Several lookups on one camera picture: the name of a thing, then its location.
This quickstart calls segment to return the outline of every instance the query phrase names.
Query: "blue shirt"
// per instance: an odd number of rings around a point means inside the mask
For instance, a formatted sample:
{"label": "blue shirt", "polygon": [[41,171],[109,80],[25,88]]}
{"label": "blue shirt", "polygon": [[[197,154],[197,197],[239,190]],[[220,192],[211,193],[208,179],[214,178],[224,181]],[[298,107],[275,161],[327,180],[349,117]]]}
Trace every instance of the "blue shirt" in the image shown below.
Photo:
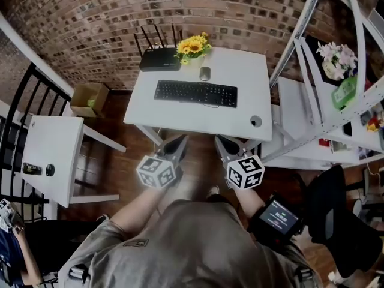
{"label": "blue shirt", "polygon": [[[2,229],[0,229],[0,255],[3,256],[5,262],[11,265],[12,273],[16,275],[13,276],[13,283],[22,284],[22,281],[20,283],[20,271],[25,270],[22,250],[13,233],[7,233]],[[0,278],[3,278],[4,275],[2,272],[0,273]]]}

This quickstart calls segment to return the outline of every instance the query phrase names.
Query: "metal railing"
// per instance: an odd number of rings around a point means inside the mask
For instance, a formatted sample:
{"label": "metal railing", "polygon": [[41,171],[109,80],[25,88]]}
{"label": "metal railing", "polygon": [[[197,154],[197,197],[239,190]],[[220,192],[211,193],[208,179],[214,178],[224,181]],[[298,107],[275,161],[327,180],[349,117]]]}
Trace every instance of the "metal railing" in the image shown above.
{"label": "metal railing", "polygon": [[[26,109],[24,111],[23,117],[21,118],[19,128],[17,130],[14,144],[9,144],[8,142],[8,137],[10,135],[10,130],[11,127],[13,126],[13,119],[16,113],[16,109],[20,103],[20,99],[22,98],[22,95],[24,93],[24,90],[28,83],[30,82],[30,78],[35,77],[38,81],[35,85],[35,88],[29,98],[28,104],[26,106]],[[28,117],[28,113],[31,109],[31,106],[34,102],[35,95],[37,93],[37,90],[39,86],[43,84],[46,87],[45,93],[43,95],[43,98],[40,101],[40,105],[38,107],[36,115],[40,115],[41,111],[44,107],[44,103],[46,101],[46,98],[48,96],[48,93],[50,91],[56,93],[52,105],[49,109],[48,115],[52,115],[55,106],[58,102],[58,98],[61,97],[64,99],[64,103],[59,111],[59,116],[61,116],[64,112],[65,106],[67,102],[71,101],[71,97],[66,94],[63,90],[58,88],[55,84],[53,84],[47,77],[42,75],[37,69],[36,66],[31,63],[30,66],[28,67],[26,73],[23,76],[23,79],[20,82],[19,87],[16,90],[16,93],[14,95],[14,98],[12,100],[7,118],[5,119],[4,126],[2,128],[2,133],[1,133],[1,141],[0,141],[0,163],[1,163],[1,170],[0,170],[0,200],[1,199],[7,199],[10,202],[16,202],[16,203],[21,203],[21,216],[24,220],[24,204],[31,204],[31,221],[34,222],[34,206],[35,205],[41,205],[41,219],[44,217],[44,204],[49,203],[48,199],[44,198],[44,195],[42,194],[41,197],[37,197],[35,195],[35,188],[32,188],[32,194],[31,197],[24,197],[25,195],[25,182],[22,180],[22,187],[21,187],[21,196],[14,196],[14,175],[15,172],[19,172],[22,169],[21,167],[16,166],[16,158],[18,153],[22,153],[22,148],[19,146],[20,145],[20,138],[21,134],[28,132],[28,128],[25,125],[26,119]],[[5,164],[4,159],[5,159],[5,152],[6,149],[11,149],[12,150],[12,158],[11,158],[11,165]],[[2,170],[3,169],[8,169],[11,171],[11,180],[10,180],[10,195],[3,195],[1,193],[2,189]]]}

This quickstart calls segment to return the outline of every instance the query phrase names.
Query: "black keyboard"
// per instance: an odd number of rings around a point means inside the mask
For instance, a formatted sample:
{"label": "black keyboard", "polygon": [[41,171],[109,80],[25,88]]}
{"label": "black keyboard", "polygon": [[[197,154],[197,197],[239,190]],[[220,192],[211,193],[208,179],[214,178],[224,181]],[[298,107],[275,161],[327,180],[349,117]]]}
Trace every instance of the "black keyboard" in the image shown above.
{"label": "black keyboard", "polygon": [[159,80],[154,99],[236,108],[238,89],[235,86],[203,82]]}

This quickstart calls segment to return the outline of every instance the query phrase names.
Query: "white desk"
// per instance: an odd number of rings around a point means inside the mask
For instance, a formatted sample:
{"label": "white desk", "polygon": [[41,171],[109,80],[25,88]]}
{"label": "white desk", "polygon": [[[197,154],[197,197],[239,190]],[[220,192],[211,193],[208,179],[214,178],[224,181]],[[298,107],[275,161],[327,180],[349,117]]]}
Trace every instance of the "white desk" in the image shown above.
{"label": "white desk", "polygon": [[[42,175],[22,174],[22,178],[48,199],[68,207],[71,203],[118,200],[118,195],[75,195],[75,172],[83,136],[98,140],[118,151],[126,148],[83,125],[83,118],[33,116],[26,137],[23,161],[40,166]],[[53,164],[55,174],[46,176],[47,164]]]}
{"label": "white desk", "polygon": [[[271,96],[265,56],[213,48],[202,66],[211,68],[209,83],[237,86],[237,108],[154,100],[158,80],[200,82],[199,68],[182,65],[179,71],[140,72],[124,122],[136,125],[158,145],[162,139],[151,127],[270,141]],[[255,115],[262,120],[258,128],[250,122]]]}

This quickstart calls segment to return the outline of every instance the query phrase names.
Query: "office chair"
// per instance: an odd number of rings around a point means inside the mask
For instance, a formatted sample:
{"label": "office chair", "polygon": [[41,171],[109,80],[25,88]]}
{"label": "office chair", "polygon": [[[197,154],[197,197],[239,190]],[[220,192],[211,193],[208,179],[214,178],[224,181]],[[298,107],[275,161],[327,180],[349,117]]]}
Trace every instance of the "office chair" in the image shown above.
{"label": "office chair", "polygon": [[331,252],[340,275],[357,269],[368,271],[379,257],[383,242],[378,231],[363,223],[346,208],[346,184],[341,166],[334,166],[305,186],[294,176],[304,195],[304,224],[312,242]]}

